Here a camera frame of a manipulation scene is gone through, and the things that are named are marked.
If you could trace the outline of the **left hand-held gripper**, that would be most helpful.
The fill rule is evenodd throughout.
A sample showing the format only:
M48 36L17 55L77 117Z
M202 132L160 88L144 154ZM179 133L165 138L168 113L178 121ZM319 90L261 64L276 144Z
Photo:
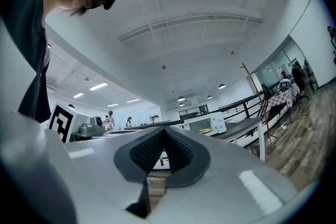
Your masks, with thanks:
M63 143L87 140L105 133L101 117L89 116L60 102L53 108L48 128L56 131Z

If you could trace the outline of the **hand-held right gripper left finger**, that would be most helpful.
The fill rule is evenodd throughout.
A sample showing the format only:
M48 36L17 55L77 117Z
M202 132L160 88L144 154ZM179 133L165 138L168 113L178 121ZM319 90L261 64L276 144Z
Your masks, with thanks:
M168 224L163 204L152 211L147 190L148 172L130 157L133 142L146 143L160 127L81 142L63 143L56 131L44 130L50 163L65 183L67 206L75 219L58 224Z

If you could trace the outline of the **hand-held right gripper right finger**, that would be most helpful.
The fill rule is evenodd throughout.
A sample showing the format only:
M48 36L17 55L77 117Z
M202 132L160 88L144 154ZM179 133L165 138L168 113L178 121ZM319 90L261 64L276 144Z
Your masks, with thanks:
M205 146L211 161L193 185L169 188L151 224L284 224L298 193L288 178L243 147L182 130Z

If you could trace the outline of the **white microwave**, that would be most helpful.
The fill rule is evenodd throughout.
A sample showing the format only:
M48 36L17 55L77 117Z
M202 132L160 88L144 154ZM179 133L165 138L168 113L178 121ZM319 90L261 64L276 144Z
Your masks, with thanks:
M221 112L208 113L206 115L198 116L192 119L184 120L184 129L206 136L214 136L226 132L224 118ZM208 133L199 133L198 130L212 129Z

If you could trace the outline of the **dark grey table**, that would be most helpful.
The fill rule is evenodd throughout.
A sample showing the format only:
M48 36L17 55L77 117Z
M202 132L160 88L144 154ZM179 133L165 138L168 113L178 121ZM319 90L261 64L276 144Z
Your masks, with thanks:
M254 133L254 129L257 129L258 142L259 142L259 158L265 161L266 149L265 149L265 135L262 125L262 118L246 118L237 123L228 123L227 130L220 134L214 134L212 137L218 138L227 142L233 142L236 145L244 147L247 145L238 144L238 139L244 135L250 135Z

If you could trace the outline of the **black metal railing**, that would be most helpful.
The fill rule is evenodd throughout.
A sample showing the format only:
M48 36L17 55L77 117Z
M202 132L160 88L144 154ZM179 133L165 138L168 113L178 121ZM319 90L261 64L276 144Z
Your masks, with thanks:
M272 128L278 124L281 119L287 115L291 119L291 108L286 108L285 104L269 107L268 106L268 100L278 95L282 92L278 92L278 84L275 83L271 85L268 88L263 88L262 91L260 91L261 99L263 100L264 106L266 108L266 113L268 117L268 124L270 128L271 135L275 136L275 132L272 130ZM224 116L225 125L226 128L228 126L228 123L237 123L243 119L246 118L262 118L262 124L263 124L263 130L265 138L267 139L267 127L265 123L265 118L262 114L262 109L260 106L259 99L257 97L257 94L252 95L250 97L244 98L240 101L234 102L232 104L226 105L219 109L220 112L222 112L222 115ZM247 144L253 143L255 139L257 138L257 129L254 129L254 133L250 133L250 135L244 135L243 137L238 139L238 144L244 145L245 142Z

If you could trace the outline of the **wooden coat rack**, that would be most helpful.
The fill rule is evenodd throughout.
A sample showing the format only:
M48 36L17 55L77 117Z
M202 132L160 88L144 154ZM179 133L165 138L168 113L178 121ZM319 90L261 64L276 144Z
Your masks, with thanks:
M261 106L261 109L262 109L262 112L263 112L263 116L265 118L265 123L266 123L266 127L267 127L267 139L269 141L270 148L274 149L274 145L272 144L271 137L273 137L273 138L276 138L276 137L273 136L273 135L271 135L271 133L270 133L270 128L269 128L269 124L268 124L268 117L267 117L267 113L266 113L266 108L264 106L263 100L261 99L260 92L259 92L259 90L258 90L258 88L257 88L257 86L256 86L256 84L255 84L255 82L254 82L254 80L253 80L253 78L251 76L251 73L249 72L249 70L247 69L247 67L246 67L246 65L244 63L242 63L241 68L245 69L245 71L246 71L246 73L247 73L247 75L248 75L248 77L249 77L249 79L250 79L250 81L251 81L251 83L252 83L252 85L254 87L254 90L255 90L255 92L257 94L257 97L259 99L260 106Z

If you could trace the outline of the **white box device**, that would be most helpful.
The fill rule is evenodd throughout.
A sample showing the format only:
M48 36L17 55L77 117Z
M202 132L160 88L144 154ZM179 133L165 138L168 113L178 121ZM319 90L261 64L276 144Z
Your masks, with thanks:
M279 81L278 92L283 92L288 90L291 87L292 83L289 79L284 78Z

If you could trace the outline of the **person in dark shirt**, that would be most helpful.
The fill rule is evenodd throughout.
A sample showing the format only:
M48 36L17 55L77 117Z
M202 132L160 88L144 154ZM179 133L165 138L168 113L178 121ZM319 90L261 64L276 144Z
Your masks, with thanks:
M20 53L36 72L19 112L43 123L51 115L46 86L50 57L42 26L43 0L0 0L0 15Z

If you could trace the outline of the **glass partition wall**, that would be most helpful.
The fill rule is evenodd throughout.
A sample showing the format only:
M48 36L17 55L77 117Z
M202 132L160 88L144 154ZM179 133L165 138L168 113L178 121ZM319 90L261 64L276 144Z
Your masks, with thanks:
M309 95L318 89L317 81L308 60L291 36L287 36L279 47L256 70L259 82L270 87L287 78L295 83L292 66L299 68L304 75L303 94Z

